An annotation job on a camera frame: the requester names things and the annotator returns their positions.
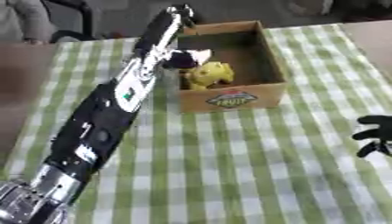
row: table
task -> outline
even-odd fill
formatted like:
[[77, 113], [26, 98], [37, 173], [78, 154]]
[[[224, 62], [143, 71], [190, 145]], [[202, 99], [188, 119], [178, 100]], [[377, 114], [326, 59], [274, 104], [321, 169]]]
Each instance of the table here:
[[344, 24], [354, 43], [381, 70], [392, 75], [392, 20]]
[[0, 165], [17, 141], [57, 46], [0, 45]]
[[[271, 29], [289, 82], [278, 108], [179, 113], [167, 73], [70, 223], [384, 223], [391, 161], [354, 156], [355, 119], [390, 114], [390, 83], [339, 25]], [[6, 173], [31, 176], [77, 99], [133, 39], [60, 46]]]

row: box label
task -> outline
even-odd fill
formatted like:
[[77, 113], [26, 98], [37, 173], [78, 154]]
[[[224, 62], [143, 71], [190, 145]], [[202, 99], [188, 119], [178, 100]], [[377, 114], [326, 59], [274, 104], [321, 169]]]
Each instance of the box label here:
[[233, 109], [254, 100], [257, 100], [254, 95], [234, 90], [222, 93], [206, 102], [225, 109]]

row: cardboard box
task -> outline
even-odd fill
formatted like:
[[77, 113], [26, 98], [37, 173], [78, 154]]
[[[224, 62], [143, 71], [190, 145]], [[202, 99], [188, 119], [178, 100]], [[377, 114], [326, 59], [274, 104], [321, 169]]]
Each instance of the cardboard box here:
[[208, 90], [190, 90], [181, 78], [182, 112], [222, 109], [270, 108], [280, 102], [285, 81], [263, 36], [260, 22], [199, 25], [185, 30], [180, 49], [212, 49], [210, 61], [229, 63], [235, 72], [231, 84], [215, 84]]

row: chair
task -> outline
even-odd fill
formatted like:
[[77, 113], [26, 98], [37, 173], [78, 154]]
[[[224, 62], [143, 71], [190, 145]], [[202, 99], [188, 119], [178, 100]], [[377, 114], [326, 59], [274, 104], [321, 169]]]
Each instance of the chair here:
[[50, 40], [50, 43], [57, 43], [64, 37], [71, 37], [79, 41], [94, 40], [93, 37], [93, 12], [88, 4], [84, 0], [41, 0], [45, 6], [49, 19], [52, 14], [47, 6], [47, 3], [58, 4], [73, 10], [78, 11], [81, 14], [82, 19], [82, 33], [77, 31], [56, 31]]

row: black robotic forearm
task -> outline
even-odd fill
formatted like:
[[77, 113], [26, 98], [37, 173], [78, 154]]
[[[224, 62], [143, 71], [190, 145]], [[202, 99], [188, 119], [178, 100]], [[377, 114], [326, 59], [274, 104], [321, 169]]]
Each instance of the black robotic forearm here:
[[193, 15], [187, 4], [163, 10], [138, 40], [121, 73], [99, 85], [73, 112], [31, 182], [0, 182], [0, 224], [54, 224], [67, 217], [67, 208], [135, 121], [158, 68], [194, 67], [211, 54], [169, 47], [183, 26], [192, 24]]

